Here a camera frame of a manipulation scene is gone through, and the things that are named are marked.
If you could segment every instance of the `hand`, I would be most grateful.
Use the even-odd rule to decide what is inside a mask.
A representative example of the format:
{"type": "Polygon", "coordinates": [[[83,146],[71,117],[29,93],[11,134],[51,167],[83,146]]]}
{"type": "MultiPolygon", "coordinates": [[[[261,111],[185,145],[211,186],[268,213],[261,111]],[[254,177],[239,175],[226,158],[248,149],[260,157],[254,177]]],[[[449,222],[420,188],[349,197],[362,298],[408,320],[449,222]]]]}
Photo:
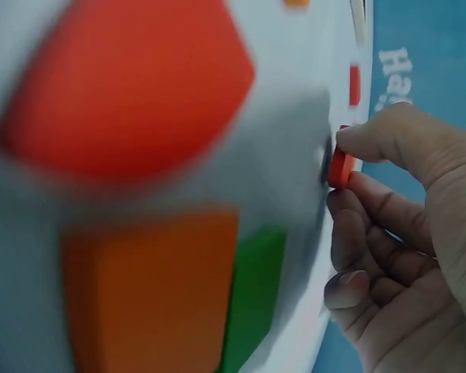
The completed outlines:
{"type": "Polygon", "coordinates": [[[399,104],[337,141],[364,161],[407,169],[426,204],[359,173],[330,194],[334,320],[365,371],[465,372],[466,131],[399,104]]]}

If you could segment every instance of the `green block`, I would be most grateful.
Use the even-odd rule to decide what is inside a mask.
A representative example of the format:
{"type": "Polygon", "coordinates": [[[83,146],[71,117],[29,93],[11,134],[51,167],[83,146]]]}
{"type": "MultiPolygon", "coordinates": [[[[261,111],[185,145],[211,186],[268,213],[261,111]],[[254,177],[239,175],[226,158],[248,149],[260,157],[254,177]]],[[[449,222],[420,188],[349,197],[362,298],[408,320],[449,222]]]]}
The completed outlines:
{"type": "Polygon", "coordinates": [[[270,331],[286,238],[285,230],[269,227],[239,243],[223,355],[216,373],[238,373],[270,331]]]}

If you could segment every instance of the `red block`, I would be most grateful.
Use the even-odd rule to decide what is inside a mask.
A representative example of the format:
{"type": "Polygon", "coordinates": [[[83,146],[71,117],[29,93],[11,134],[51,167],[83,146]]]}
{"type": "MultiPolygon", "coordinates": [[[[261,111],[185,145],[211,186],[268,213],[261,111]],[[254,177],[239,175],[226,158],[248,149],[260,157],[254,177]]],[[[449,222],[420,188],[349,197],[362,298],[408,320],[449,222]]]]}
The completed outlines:
{"type": "Polygon", "coordinates": [[[356,159],[343,152],[337,145],[329,165],[327,177],[329,186],[335,189],[345,189],[349,182],[350,173],[353,171],[355,165],[356,159]]]}
{"type": "Polygon", "coordinates": [[[350,66],[350,88],[349,88],[349,104],[357,106],[360,102],[360,69],[357,65],[350,66]]]}

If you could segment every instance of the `finger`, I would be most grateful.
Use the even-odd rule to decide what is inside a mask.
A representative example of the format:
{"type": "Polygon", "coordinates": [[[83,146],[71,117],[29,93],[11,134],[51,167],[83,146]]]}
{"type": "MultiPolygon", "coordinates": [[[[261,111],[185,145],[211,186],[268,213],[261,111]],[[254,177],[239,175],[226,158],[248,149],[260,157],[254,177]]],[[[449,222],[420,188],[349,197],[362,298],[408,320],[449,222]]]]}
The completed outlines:
{"type": "Polygon", "coordinates": [[[367,293],[369,277],[365,271],[335,275],[325,287],[325,304],[333,319],[351,342],[357,342],[379,312],[367,293]]]}
{"type": "Polygon", "coordinates": [[[339,147],[359,159],[387,159],[407,169],[428,190],[441,176],[466,164],[466,131],[400,103],[369,122],[337,133],[339,147]]]}
{"type": "Polygon", "coordinates": [[[335,269],[365,270],[371,281],[383,277],[367,247],[363,219],[355,211],[341,210],[334,220],[331,256],[335,269]]]}
{"type": "Polygon", "coordinates": [[[365,270],[336,274],[325,287],[325,304],[329,310],[348,309],[366,297],[370,278],[365,270]]]}
{"type": "Polygon", "coordinates": [[[355,211],[341,210],[336,215],[331,255],[333,266],[339,272],[367,272],[371,282],[370,297],[379,307],[405,290],[402,284],[388,277],[371,255],[363,220],[355,211]]]}
{"type": "Polygon", "coordinates": [[[425,208],[362,173],[353,173],[349,181],[352,190],[370,219],[397,235],[407,245],[435,256],[425,208]]]}
{"type": "MultiPolygon", "coordinates": [[[[407,288],[433,268],[438,268],[438,262],[431,256],[411,250],[376,225],[367,234],[367,245],[386,275],[407,288]]],[[[375,301],[380,305],[389,303],[390,299],[375,301]]]]}
{"type": "Polygon", "coordinates": [[[328,195],[326,203],[333,219],[341,210],[352,210],[361,217],[366,230],[373,224],[363,204],[352,190],[334,190],[328,195]]]}

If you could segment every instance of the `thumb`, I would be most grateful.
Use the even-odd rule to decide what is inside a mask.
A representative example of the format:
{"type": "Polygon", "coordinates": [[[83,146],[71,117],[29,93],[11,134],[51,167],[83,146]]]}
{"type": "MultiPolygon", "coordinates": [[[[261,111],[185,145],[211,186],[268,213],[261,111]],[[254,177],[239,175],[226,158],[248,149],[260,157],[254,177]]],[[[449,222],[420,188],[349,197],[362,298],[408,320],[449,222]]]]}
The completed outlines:
{"type": "Polygon", "coordinates": [[[466,131],[407,103],[390,106],[336,136],[339,147],[366,162],[388,160],[407,169],[425,189],[466,163],[466,131]]]}

